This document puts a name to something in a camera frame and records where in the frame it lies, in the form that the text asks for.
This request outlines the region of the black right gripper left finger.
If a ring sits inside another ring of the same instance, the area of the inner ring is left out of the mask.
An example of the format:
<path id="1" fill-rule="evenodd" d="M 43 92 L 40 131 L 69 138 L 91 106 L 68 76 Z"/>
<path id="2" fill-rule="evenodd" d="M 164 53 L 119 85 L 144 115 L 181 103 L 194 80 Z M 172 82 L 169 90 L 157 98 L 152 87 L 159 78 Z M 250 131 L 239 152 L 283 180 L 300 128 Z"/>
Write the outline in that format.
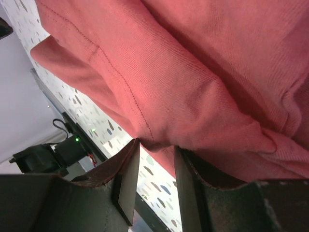
<path id="1" fill-rule="evenodd" d="M 133 224 L 140 140 L 68 181 L 55 174 L 0 177 L 3 232 L 126 232 Z"/>

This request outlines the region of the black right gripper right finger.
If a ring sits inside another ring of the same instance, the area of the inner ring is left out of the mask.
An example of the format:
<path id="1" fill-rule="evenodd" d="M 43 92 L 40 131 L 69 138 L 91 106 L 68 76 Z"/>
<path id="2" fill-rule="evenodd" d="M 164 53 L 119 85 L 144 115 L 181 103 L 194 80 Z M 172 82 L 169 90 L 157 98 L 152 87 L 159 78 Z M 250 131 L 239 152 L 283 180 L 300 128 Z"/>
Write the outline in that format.
<path id="1" fill-rule="evenodd" d="M 244 182 L 176 147 L 174 165 L 185 232 L 306 232 L 307 179 Z"/>

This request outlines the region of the pink t shirt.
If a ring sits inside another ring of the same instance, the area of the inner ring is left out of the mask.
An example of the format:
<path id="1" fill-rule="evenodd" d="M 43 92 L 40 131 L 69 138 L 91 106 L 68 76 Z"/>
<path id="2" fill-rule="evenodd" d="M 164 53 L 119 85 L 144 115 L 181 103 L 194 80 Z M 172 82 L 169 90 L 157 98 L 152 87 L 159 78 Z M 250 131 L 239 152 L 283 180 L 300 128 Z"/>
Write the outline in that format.
<path id="1" fill-rule="evenodd" d="M 191 150 L 245 181 L 309 176 L 306 0 L 38 0 L 31 50 L 171 174 Z"/>

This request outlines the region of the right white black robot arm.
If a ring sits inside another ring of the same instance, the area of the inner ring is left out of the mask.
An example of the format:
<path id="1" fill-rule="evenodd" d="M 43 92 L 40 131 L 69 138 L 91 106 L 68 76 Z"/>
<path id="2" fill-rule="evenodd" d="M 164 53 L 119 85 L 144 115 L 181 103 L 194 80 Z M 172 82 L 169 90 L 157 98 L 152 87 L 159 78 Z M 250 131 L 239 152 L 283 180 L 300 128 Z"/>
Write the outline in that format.
<path id="1" fill-rule="evenodd" d="M 0 177 L 3 232 L 126 232 L 133 224 L 139 139 L 71 181 L 66 169 L 88 151 L 82 138 L 31 146 L 13 155 L 21 174 Z M 306 232 L 309 181 L 245 183 L 193 152 L 174 150 L 184 232 Z"/>

